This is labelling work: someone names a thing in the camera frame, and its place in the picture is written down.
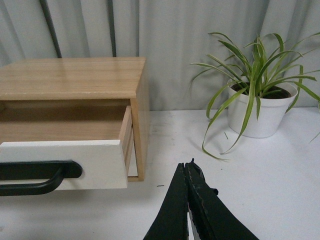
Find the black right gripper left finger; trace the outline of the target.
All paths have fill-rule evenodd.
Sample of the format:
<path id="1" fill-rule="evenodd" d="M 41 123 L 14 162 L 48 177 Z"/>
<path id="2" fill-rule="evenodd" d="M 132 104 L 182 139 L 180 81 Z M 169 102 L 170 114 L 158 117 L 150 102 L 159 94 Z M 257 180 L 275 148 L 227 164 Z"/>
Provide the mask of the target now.
<path id="1" fill-rule="evenodd" d="M 147 231 L 145 240 L 188 239 L 188 196 L 185 167 L 179 163 L 160 210 Z"/>

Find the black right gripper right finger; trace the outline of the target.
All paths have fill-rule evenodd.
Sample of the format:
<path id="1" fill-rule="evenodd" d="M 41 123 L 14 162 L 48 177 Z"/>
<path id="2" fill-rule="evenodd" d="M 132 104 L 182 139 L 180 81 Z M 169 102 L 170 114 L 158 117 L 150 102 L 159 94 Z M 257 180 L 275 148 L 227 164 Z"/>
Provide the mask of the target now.
<path id="1" fill-rule="evenodd" d="M 257 239 L 219 199 L 219 191 L 206 183 L 194 160 L 185 164 L 185 175 L 192 223 L 201 240 Z"/>

